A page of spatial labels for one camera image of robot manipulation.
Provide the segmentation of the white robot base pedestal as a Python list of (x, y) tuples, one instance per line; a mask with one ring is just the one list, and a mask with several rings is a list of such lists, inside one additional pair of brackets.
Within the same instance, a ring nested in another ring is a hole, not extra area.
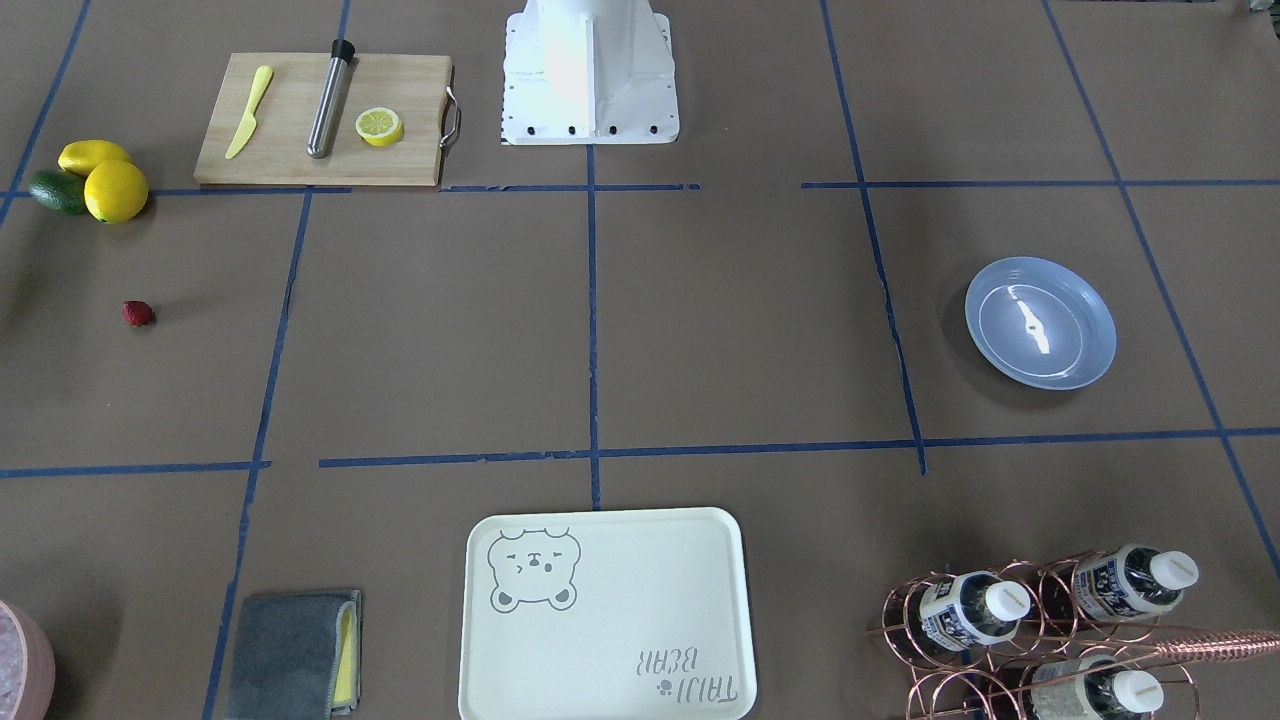
[(508, 146), (673, 143), (669, 18), (648, 1), (527, 1), (504, 31)]

